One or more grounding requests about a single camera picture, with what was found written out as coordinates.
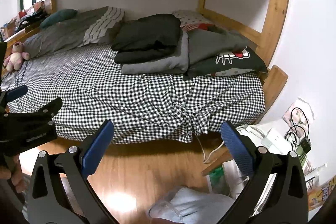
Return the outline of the person's left hand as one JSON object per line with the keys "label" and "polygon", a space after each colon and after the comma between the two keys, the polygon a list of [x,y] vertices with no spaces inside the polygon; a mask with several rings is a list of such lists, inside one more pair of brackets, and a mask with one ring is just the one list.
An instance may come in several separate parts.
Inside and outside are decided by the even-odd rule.
{"label": "person's left hand", "polygon": [[23,179],[23,172],[21,167],[21,162],[19,160],[19,155],[13,157],[13,161],[15,162],[15,171],[13,173],[10,172],[6,167],[1,165],[0,168],[0,177],[1,179],[8,180],[10,179],[15,187],[17,193],[22,193],[25,190],[25,182]]}

